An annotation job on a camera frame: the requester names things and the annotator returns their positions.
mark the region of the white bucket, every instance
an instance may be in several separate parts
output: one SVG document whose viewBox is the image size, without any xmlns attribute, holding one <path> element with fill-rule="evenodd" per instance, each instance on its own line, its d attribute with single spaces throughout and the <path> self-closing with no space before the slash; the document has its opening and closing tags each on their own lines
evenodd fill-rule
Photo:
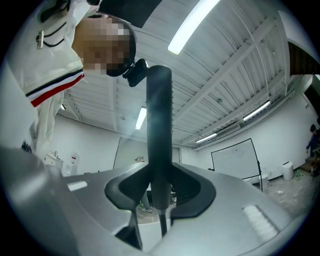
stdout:
<svg viewBox="0 0 320 256">
<path fill-rule="evenodd" d="M 294 165 L 292 162 L 286 162 L 282 165 L 282 175 L 283 178 L 288 181 L 294 176 Z"/>
</svg>

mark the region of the ceiling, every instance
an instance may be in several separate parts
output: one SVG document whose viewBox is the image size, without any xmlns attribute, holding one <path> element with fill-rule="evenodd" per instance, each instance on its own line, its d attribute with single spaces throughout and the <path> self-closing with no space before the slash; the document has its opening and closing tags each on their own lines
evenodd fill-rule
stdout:
<svg viewBox="0 0 320 256">
<path fill-rule="evenodd" d="M 136 60 L 172 70 L 173 142 L 195 141 L 219 132 L 268 99 L 288 94 L 290 54 L 276 10 L 262 1 L 221 0 L 195 30 L 179 55 L 167 50 L 176 31 L 199 0 L 163 0 L 137 36 Z M 136 87 L 120 77 L 85 73 L 64 93 L 59 113 L 107 130 L 146 137 L 135 124 L 146 106 L 146 79 Z"/>
</svg>

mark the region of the fluorescent light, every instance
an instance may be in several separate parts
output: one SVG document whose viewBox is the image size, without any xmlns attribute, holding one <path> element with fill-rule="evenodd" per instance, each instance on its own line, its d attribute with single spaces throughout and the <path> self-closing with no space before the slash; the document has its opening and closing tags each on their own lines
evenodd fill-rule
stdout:
<svg viewBox="0 0 320 256">
<path fill-rule="evenodd" d="M 136 130 L 140 130 L 140 128 L 146 118 L 146 115 L 147 115 L 147 109 L 144 106 L 142 106 L 140 109 L 138 119 L 136 120 L 136 124 L 135 124 Z"/>
<path fill-rule="evenodd" d="M 253 112 L 251 112 L 250 114 L 246 115 L 243 118 L 243 121 L 248 120 L 249 118 L 253 117 L 255 114 L 257 114 L 258 112 L 260 112 L 261 110 L 263 110 L 264 108 L 266 108 L 268 105 L 270 104 L 270 100 L 268 100 L 266 103 L 264 103 L 261 107 L 257 108 L 256 110 L 254 110 Z"/>
<path fill-rule="evenodd" d="M 200 0 L 175 33 L 168 50 L 178 55 L 196 28 L 220 0 Z"/>
<path fill-rule="evenodd" d="M 206 140 L 208 140 L 208 139 L 210 139 L 210 138 L 212 138 L 212 137 L 214 137 L 214 136 L 217 136 L 217 134 L 216 134 L 216 133 L 211 134 L 211 135 L 209 135 L 209 136 L 207 136 L 207 137 L 204 137 L 204 138 L 202 138 L 202 139 L 197 140 L 195 143 L 200 143 L 200 142 L 206 141 Z"/>
</svg>

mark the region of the white panel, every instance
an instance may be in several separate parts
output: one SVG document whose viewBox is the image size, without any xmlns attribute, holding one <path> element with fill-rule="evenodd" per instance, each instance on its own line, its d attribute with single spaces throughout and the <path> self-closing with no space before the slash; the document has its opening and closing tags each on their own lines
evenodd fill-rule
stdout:
<svg viewBox="0 0 320 256">
<path fill-rule="evenodd" d="M 88 186 L 88 183 L 86 183 L 85 181 L 79 181 L 79 182 L 68 184 L 68 188 L 70 189 L 70 191 L 80 190 L 87 186 Z"/>
<path fill-rule="evenodd" d="M 214 171 L 240 179 L 259 174 L 258 160 L 251 139 L 211 153 Z"/>
</svg>

